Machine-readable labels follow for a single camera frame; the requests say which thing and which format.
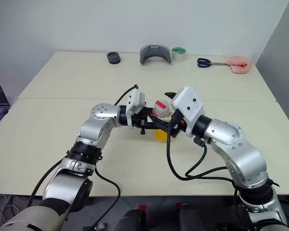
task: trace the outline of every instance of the pink object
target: pink object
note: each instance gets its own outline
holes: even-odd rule
[[[162,109],[165,109],[166,108],[166,105],[164,105],[161,101],[157,100],[155,102],[158,106],[160,106]]]
[[[252,60],[244,56],[230,56],[226,59],[226,64],[231,66],[234,73],[245,74],[252,65]]]

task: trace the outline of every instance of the white table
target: white table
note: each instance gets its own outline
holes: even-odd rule
[[[117,99],[138,84],[147,100],[164,92],[193,86],[207,101],[275,101],[255,65],[244,75],[228,66],[199,68],[197,58],[224,62],[223,56],[190,55],[182,63],[158,58],[139,62],[139,54],[121,53],[121,63],[110,64],[105,53],[57,52],[29,83],[19,98]]]
[[[97,99],[19,99],[0,123],[0,193],[31,194],[45,171],[72,147],[81,124]],[[206,115],[239,124],[247,139],[264,155],[269,176],[289,194],[289,121],[276,102],[204,101]],[[202,149],[180,134],[171,142],[173,164],[180,174],[201,156]],[[232,195],[230,183],[220,180],[180,181],[166,160],[166,144],[152,131],[114,128],[99,171],[122,189],[122,195]],[[197,172],[224,166],[211,148]],[[227,170],[214,173],[229,177]],[[91,196],[116,195],[116,189],[93,177]],[[38,191],[42,194],[43,186]]]

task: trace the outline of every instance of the floor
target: floor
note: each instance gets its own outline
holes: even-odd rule
[[[13,204],[22,210],[27,204],[25,199],[25,197],[14,196]],[[62,231],[81,231],[83,226],[91,226],[112,204],[114,199],[113,197],[94,198],[91,205],[84,207],[77,213],[71,213],[68,221],[63,225]],[[121,197],[102,222],[106,222],[105,231],[113,231],[127,211],[139,208],[139,205],[146,205],[147,227],[150,230],[160,223],[177,221],[178,206],[182,203],[189,203],[197,208],[206,231],[215,231],[219,223],[237,222],[232,201],[231,196]],[[37,198],[33,204],[37,205],[39,202],[40,198]],[[289,215],[289,205],[283,205],[283,208],[285,213]],[[10,207],[6,208],[4,214],[6,219],[12,217]]]

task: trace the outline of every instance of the robotic arm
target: robotic arm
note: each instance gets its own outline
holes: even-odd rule
[[[225,161],[232,176],[239,198],[248,211],[250,223],[274,219],[271,226],[262,231],[289,230],[277,194],[269,180],[266,163],[262,155],[244,137],[243,130],[235,124],[204,115],[203,104],[192,87],[186,87],[172,95],[173,114],[184,123],[172,124],[152,116],[152,108],[145,106],[145,96],[138,88],[128,95],[126,106],[107,103],[96,105],[82,125],[74,146],[62,160],[55,174],[47,184],[42,202],[31,206],[5,223],[0,231],[58,231],[69,213],[81,210],[89,197],[92,181],[88,179],[102,159],[111,130],[120,126],[145,129],[162,129],[175,137],[183,130],[188,137],[197,136],[210,144]]]
[[[186,135],[203,138],[224,159],[239,191],[239,198],[248,211],[249,222],[275,219],[286,225],[285,214],[268,177],[266,162],[245,139],[243,129],[236,124],[204,116],[203,103],[192,87],[177,93],[171,104],[186,122]]]

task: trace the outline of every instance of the cable bundle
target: cable bundle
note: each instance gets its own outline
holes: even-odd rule
[[[17,206],[9,205],[9,203],[10,203],[10,201],[12,199],[12,196],[10,196],[10,195],[6,196],[4,194],[0,194],[0,197],[4,197],[4,202],[3,202],[3,204],[0,207],[0,222],[1,222],[1,224],[4,224],[4,223],[6,223],[8,221],[8,219],[6,219],[5,216],[4,216],[5,209],[7,207],[11,207],[11,209],[15,208],[17,213],[19,213],[19,209],[18,209]]]

